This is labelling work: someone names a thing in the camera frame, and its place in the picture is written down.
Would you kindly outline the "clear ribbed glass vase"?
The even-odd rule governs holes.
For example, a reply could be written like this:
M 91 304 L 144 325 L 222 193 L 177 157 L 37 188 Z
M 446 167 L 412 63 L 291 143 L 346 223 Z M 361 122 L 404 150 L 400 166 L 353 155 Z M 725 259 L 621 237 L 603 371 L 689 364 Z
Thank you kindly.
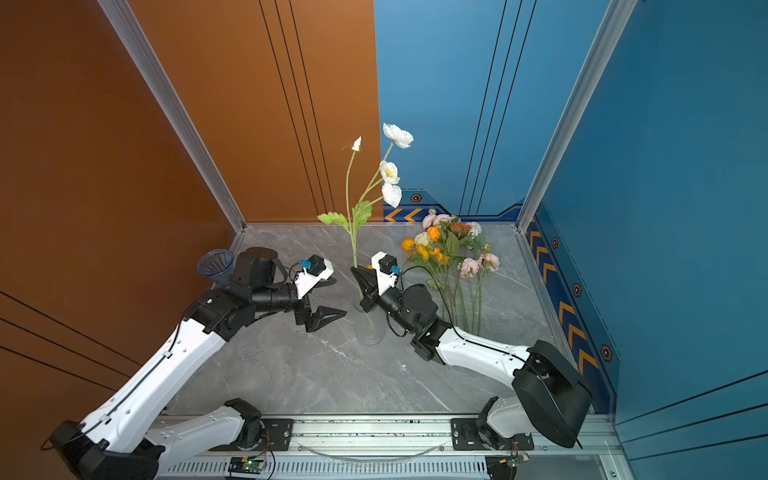
M 376 307 L 366 311 L 362 302 L 363 297 L 360 297 L 355 303 L 355 333 L 363 345 L 374 346 L 379 344 L 386 335 L 385 319 Z

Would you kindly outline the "white ranunculus flower stem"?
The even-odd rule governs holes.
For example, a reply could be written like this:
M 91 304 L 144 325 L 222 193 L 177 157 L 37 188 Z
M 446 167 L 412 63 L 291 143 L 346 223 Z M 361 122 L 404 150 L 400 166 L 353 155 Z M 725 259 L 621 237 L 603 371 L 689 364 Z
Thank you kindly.
M 345 210 L 341 213 L 329 211 L 317 216 L 318 220 L 325 225 L 340 226 L 350 238 L 352 263 L 355 267 L 359 265 L 357 236 L 363 225 L 365 225 L 373 215 L 373 208 L 376 203 L 384 202 L 385 205 L 392 208 L 400 206 L 403 199 L 403 190 L 400 183 L 399 169 L 397 165 L 389 160 L 389 156 L 394 147 L 406 150 L 409 149 L 414 141 L 413 135 L 395 124 L 384 123 L 382 131 L 386 139 L 390 141 L 386 152 L 382 156 L 377 170 L 368 182 L 357 202 L 351 202 L 351 171 L 355 164 L 356 156 L 362 150 L 362 137 L 358 137 L 350 146 L 351 156 L 345 174 L 344 206 Z

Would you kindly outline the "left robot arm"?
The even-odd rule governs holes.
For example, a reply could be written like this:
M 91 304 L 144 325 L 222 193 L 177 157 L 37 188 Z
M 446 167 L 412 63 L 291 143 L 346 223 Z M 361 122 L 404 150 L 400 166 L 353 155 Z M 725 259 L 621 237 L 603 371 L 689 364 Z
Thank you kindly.
M 156 353 L 107 401 L 82 421 L 64 421 L 42 444 L 55 450 L 79 479 L 154 479 L 169 467 L 211 448 L 269 447 L 261 412 L 235 398 L 176 427 L 153 423 L 193 374 L 241 330 L 290 312 L 309 333 L 345 316 L 312 308 L 314 288 L 334 284 L 333 264 L 318 255 L 289 273 L 276 251 L 252 247 L 234 261 L 232 278 L 195 300 Z

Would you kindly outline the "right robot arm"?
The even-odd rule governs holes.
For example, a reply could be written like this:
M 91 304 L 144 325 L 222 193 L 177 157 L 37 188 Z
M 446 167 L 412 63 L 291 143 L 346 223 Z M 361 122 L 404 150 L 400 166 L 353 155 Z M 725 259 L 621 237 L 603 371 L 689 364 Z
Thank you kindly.
M 412 336 L 410 345 L 419 357 L 471 370 L 514 391 L 512 398 L 490 398 L 470 428 L 485 448 L 507 449 L 531 433 L 564 448 L 580 443 L 593 395 L 553 344 L 538 340 L 530 347 L 509 345 L 467 333 L 438 315 L 425 285 L 399 288 L 395 267 L 385 272 L 353 267 L 351 272 L 362 292 L 363 310 L 383 310 Z

